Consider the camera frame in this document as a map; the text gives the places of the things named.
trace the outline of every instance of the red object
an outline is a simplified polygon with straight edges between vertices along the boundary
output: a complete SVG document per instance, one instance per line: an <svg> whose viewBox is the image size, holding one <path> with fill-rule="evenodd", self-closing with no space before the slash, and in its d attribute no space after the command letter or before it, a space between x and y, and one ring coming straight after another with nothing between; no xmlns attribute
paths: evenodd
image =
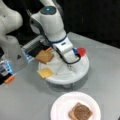
<svg viewBox="0 0 120 120"><path fill-rule="evenodd" d="M85 48L77 48L78 53L80 54L81 57L83 57L86 54L86 49Z"/></svg>

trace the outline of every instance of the blue light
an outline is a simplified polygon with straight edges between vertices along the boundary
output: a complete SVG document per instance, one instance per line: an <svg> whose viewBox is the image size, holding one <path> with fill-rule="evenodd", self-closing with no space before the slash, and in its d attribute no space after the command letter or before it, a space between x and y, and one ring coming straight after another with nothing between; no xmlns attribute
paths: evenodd
<svg viewBox="0 0 120 120"><path fill-rule="evenodd" d="M46 10L47 10L47 11L50 11L50 8L47 8Z"/></svg>

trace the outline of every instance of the orange object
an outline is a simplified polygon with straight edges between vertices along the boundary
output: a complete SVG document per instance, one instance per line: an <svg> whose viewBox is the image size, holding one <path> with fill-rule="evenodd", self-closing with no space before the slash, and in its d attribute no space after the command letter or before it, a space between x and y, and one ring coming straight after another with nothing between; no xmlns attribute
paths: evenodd
<svg viewBox="0 0 120 120"><path fill-rule="evenodd" d="M45 50L45 52L50 52L52 50L51 47L49 47L47 50Z"/></svg>
<svg viewBox="0 0 120 120"><path fill-rule="evenodd" d="M8 84L14 79L15 79L15 76L10 76L8 79L5 80L5 83Z"/></svg>

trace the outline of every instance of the white round plate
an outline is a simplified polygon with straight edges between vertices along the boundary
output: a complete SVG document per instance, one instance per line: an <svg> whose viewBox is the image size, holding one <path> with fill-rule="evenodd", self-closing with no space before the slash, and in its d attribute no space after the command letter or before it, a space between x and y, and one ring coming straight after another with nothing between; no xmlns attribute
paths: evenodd
<svg viewBox="0 0 120 120"><path fill-rule="evenodd" d="M89 120L101 120L100 108L96 101L81 92L70 92L59 97L52 106L51 120L71 120L68 113L78 102L92 111L93 114Z"/></svg>

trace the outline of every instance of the toast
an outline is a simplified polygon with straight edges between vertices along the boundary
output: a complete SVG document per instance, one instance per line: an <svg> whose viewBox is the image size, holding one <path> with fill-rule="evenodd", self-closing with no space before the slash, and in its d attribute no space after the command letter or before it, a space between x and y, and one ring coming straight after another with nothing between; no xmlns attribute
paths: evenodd
<svg viewBox="0 0 120 120"><path fill-rule="evenodd" d="M53 57L54 54L41 50L39 54L35 57L35 59L39 62L46 64L47 62L50 62Z"/></svg>
<svg viewBox="0 0 120 120"><path fill-rule="evenodd" d="M88 120L92 115L92 111L87 106L77 103L68 115L71 120Z"/></svg>

